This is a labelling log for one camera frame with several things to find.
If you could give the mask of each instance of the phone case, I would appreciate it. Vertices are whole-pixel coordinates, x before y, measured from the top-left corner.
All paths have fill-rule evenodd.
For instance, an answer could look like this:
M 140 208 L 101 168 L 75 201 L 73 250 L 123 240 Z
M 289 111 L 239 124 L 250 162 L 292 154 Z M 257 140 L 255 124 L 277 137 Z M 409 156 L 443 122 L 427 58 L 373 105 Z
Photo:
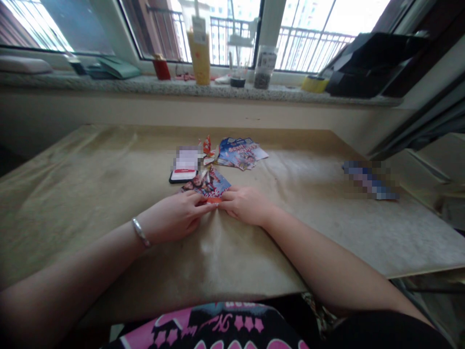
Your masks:
M 195 174 L 194 174 L 194 176 L 193 176 L 192 178 L 194 178 L 194 177 L 197 175 L 198 172 L 199 172 L 199 171 L 195 171 Z M 191 180 L 192 180 L 192 178 L 190 178 L 190 179 L 189 179 L 189 178 L 188 178 L 188 179 L 172 179 L 173 173 L 174 173 L 174 171 L 171 171 L 170 178 L 169 178 L 169 180 L 168 180 L 171 184 L 176 184 L 176 183 L 187 183 L 188 181 L 191 181 Z

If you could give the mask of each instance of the white wall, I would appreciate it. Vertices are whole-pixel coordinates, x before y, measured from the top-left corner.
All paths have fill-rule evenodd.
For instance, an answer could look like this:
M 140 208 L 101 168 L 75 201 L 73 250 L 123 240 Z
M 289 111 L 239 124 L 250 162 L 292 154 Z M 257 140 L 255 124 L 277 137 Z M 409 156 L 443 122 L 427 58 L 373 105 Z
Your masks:
M 87 123 L 330 129 L 355 150 L 366 154 L 412 112 L 373 107 L 30 90 L 3 91 L 0 110 L 0 143 L 28 158 Z

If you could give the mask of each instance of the hand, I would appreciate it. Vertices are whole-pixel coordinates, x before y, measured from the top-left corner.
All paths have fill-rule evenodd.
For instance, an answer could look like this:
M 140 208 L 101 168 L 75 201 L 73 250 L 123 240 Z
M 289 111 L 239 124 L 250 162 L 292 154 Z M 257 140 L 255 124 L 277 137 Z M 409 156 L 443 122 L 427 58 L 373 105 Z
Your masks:
M 180 240 L 199 226 L 205 213 L 216 209 L 212 204 L 200 206 L 206 200 L 193 190 L 175 194 L 139 214 L 137 220 L 152 244 Z
M 232 186 L 222 195 L 218 208 L 244 223 L 263 226 L 274 207 L 255 188 Z

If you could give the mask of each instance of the green notebook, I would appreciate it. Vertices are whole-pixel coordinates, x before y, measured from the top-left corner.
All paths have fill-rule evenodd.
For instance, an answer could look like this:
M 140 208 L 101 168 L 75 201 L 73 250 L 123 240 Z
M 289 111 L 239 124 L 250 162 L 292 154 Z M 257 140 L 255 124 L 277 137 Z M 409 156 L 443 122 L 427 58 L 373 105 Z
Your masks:
M 102 68 L 118 79 L 129 79 L 140 75 L 140 70 L 117 57 L 100 57 Z

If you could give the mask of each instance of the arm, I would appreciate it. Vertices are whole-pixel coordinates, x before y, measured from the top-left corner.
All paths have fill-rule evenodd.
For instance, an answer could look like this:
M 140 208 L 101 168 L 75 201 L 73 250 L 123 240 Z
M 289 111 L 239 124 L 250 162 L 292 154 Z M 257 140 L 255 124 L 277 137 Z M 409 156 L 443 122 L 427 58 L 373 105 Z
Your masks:
M 178 240 L 216 208 L 197 206 L 205 200 L 193 191 L 170 196 L 138 221 L 152 245 Z M 19 346 L 54 346 L 144 249 L 131 222 L 123 224 L 71 258 L 2 291 L 2 325 Z
M 219 208 L 259 225 L 279 245 L 318 299 L 345 314 L 392 310 L 430 325 L 386 278 L 331 239 L 274 206 L 253 188 L 231 187 Z

